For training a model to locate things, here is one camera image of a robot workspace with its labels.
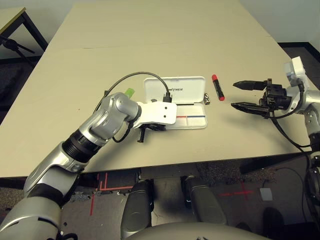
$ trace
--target beige table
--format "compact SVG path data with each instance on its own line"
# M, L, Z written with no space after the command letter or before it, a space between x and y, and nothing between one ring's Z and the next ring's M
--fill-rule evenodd
M236 0L111 0L77 3L50 42L0 126L0 176L26 176L92 113L104 90L126 74L203 76L211 104L208 126L198 130L131 132L110 141L87 172L239 159L297 152L260 116L235 110L232 102L258 102L262 91L232 86L266 80L284 87L290 61L274 39ZM218 101L211 75L219 77ZM144 76L117 86L134 88L144 100ZM304 118L279 121L299 143L309 142Z

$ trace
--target wall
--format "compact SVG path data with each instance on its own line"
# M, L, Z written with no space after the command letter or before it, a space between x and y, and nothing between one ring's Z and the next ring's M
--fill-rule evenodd
M310 42L320 51L320 0L239 1L277 42ZM0 8L25 6L26 12L49 42L74 2L78 0L0 0ZM42 54L23 26L11 38L36 51L36 55ZM0 46L0 59L16 57L14 52Z
M320 0L239 0L278 42L310 42L320 51Z

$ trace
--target box lid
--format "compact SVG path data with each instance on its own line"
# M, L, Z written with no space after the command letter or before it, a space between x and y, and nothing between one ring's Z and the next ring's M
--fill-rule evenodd
M176 104L200 103L204 99L206 79L203 76L162 77ZM162 101L166 93L164 85L155 77L144 80L145 101Z

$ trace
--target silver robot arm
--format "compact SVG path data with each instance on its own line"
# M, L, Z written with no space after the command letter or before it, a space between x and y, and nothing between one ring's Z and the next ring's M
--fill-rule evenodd
M58 238L61 207L70 199L78 174L124 122L132 127L140 115L140 106L125 94L105 97L100 108L29 175L23 189L24 199L0 225L0 240Z

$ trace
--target connector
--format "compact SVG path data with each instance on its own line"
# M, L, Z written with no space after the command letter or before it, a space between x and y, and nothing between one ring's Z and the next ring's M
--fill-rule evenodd
M172 97L170 96L170 92L165 93L165 96L163 97L162 102L165 102L165 103L172 102Z

